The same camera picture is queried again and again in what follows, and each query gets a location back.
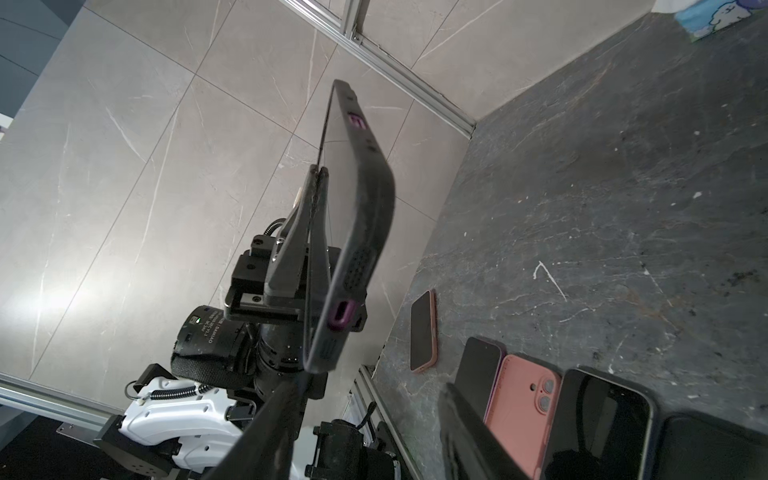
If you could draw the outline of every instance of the smartphone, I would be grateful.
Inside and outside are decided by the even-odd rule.
[[[485,424],[529,478],[541,464],[559,388],[552,370],[520,356],[504,358]]]
[[[481,420],[485,420],[488,412],[504,354],[501,345],[474,336],[470,336],[464,345],[462,361],[458,365],[453,384]]]
[[[437,362],[435,293],[428,290],[411,305],[411,371],[423,372]]]
[[[768,478],[768,441],[703,414],[676,414],[664,423],[654,480]]]
[[[643,393],[580,369],[563,377],[542,480],[645,478],[656,407]]]

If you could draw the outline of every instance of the black smartphone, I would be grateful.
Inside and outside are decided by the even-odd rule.
[[[695,415],[678,413],[664,423],[654,480],[768,478],[765,435]]]
[[[488,412],[505,350],[501,345],[474,336],[470,336],[464,345],[462,361],[458,365],[453,384],[481,420],[485,420]]]
[[[411,371],[423,372],[437,362],[435,293],[428,290],[411,305]]]
[[[646,478],[655,418],[656,407],[643,393],[583,370],[568,370],[540,479]]]

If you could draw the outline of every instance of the pink smartphone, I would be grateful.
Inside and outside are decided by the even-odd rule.
[[[538,480],[555,404],[557,373],[515,355],[507,355],[498,373],[485,424],[512,460]]]

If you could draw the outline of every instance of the dark marble countertop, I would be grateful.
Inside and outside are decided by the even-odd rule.
[[[768,432],[768,15],[649,14],[484,119],[374,383],[425,479],[470,336]],[[410,303],[439,361],[409,371]]]

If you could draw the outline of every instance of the gray tile floor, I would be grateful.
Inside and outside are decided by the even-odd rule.
[[[648,13],[653,3],[370,0],[362,32],[480,119]]]
[[[276,0],[91,0],[0,142],[0,371],[123,407],[289,211],[334,78],[398,178],[369,320],[307,422],[375,362],[467,140]]]

